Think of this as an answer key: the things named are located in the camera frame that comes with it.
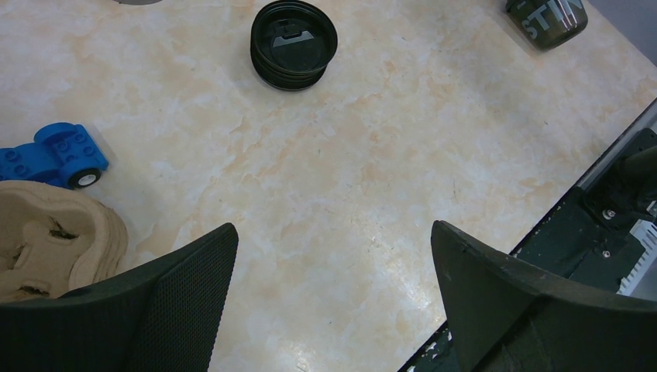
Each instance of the marble countertop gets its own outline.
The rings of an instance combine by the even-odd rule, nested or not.
[[[249,59],[266,3],[0,5],[0,147],[87,126],[121,270],[237,226],[213,371],[396,370],[445,320],[433,221],[508,252],[657,95],[588,2],[539,53],[501,0],[314,0],[338,52],[276,91]]]

